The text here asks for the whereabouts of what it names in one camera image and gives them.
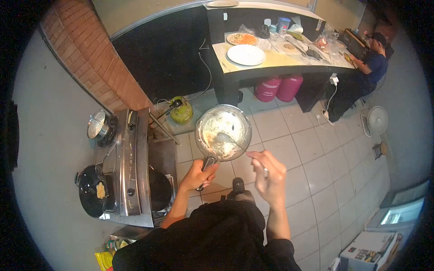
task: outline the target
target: person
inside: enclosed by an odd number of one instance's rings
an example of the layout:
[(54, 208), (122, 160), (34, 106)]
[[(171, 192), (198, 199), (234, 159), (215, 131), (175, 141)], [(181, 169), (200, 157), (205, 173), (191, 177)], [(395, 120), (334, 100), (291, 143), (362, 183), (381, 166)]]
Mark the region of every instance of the person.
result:
[(252, 158), (258, 194), (270, 205), (266, 246), (263, 245), (264, 216), (248, 197), (204, 204), (184, 218), (190, 191), (202, 183), (204, 187), (210, 185), (218, 168), (215, 164), (202, 172), (203, 161), (197, 160), (181, 181), (173, 206), (160, 228), (118, 250), (112, 262), (114, 271), (301, 271), (294, 260), (285, 209), (286, 168), (267, 150), (246, 154)]
[(350, 55), (350, 59), (357, 65), (358, 72), (338, 77), (337, 91), (329, 103), (325, 103), (328, 119), (332, 123), (336, 122), (358, 99), (373, 92), (378, 81), (386, 74), (388, 67), (386, 38), (381, 33), (375, 32), (369, 39), (369, 45), (371, 50), (366, 54), (364, 61)]

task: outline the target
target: cap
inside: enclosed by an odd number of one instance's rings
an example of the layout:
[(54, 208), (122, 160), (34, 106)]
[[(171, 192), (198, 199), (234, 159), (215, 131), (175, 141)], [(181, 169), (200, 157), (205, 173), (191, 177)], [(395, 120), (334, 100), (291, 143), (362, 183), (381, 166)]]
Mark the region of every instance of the cap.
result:
[(375, 32), (371, 35), (371, 39), (375, 39), (376, 41), (380, 42), (383, 47), (388, 46), (388, 42), (386, 38), (381, 34), (380, 32)]

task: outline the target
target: pink gas cylinder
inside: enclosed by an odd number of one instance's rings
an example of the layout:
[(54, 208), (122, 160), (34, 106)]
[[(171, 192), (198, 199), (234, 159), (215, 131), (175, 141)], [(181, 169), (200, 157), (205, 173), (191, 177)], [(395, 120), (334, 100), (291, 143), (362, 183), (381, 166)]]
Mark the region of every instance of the pink gas cylinder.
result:
[(255, 96), (260, 101), (272, 101), (276, 96), (277, 90), (282, 79), (279, 76), (269, 77), (256, 85)]
[(302, 83), (303, 77), (301, 74), (292, 74), (289, 77), (283, 78), (276, 97), (284, 102), (292, 101)]

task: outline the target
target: cutting board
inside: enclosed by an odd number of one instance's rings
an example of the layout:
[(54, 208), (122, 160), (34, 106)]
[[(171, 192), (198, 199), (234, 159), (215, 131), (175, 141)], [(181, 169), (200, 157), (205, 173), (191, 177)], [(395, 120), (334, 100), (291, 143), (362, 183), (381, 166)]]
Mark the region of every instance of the cutting board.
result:
[[(284, 42), (270, 41), (270, 43), (279, 54), (290, 55), (290, 56), (301, 55), (301, 52), (297, 48), (295, 48), (294, 45), (290, 44), (287, 41)], [(293, 48), (292, 49), (285, 48), (285, 44), (290, 44), (291, 47)]]

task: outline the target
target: gas stove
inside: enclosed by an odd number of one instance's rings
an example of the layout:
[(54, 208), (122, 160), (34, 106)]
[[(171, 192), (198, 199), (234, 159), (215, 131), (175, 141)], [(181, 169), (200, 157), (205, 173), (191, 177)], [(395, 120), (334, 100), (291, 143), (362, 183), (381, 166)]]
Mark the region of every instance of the gas stove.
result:
[[(109, 197), (101, 220), (155, 227), (170, 209), (178, 190), (175, 142), (148, 140), (149, 114), (150, 108), (145, 108), (111, 115), (110, 131), (95, 145), (94, 164), (102, 163), (108, 154), (102, 170)], [(151, 208), (149, 165), (171, 182), (171, 203), (163, 210)]]

